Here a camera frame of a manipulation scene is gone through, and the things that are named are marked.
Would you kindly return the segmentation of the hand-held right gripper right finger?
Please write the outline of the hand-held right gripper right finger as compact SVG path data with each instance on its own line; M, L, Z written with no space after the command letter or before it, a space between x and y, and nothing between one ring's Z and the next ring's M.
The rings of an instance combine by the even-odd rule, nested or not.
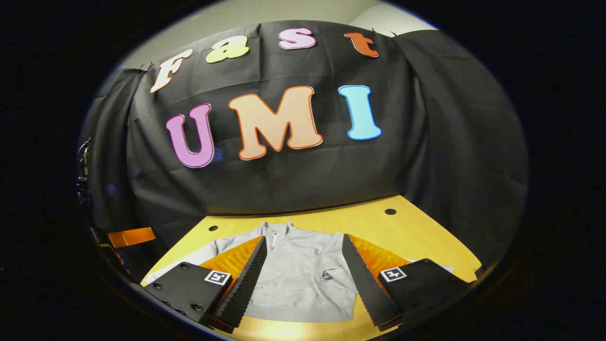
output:
M342 254L373 324L414 326L456 302L470 283L431 259L409 261L345 234Z

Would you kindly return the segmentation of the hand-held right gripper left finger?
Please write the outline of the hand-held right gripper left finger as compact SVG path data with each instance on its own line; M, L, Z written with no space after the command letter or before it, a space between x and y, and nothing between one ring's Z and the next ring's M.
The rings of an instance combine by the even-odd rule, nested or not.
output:
M267 256L259 236L200 263L182 261L145 290L199 324L232 332L244 316Z

